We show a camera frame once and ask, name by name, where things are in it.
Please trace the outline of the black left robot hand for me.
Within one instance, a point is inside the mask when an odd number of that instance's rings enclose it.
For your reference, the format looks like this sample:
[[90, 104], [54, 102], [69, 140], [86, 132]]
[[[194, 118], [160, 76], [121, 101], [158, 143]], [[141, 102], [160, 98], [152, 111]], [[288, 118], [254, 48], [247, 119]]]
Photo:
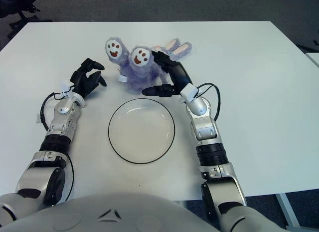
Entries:
[[101, 70], [104, 69], [104, 66], [100, 63], [90, 58], [85, 59], [70, 78], [70, 82], [74, 84], [73, 92], [85, 99], [99, 84], [106, 87], [106, 81], [101, 76]]

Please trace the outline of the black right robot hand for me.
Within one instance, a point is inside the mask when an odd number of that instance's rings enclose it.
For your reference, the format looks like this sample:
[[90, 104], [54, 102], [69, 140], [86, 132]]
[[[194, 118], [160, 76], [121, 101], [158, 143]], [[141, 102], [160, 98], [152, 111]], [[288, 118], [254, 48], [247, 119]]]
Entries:
[[179, 95], [187, 84], [192, 84], [190, 77], [182, 64], [173, 61], [170, 57], [161, 51], [152, 51], [154, 61], [160, 68], [170, 76], [173, 85], [163, 83], [159, 86], [153, 86], [142, 90], [144, 96], [172, 97]]

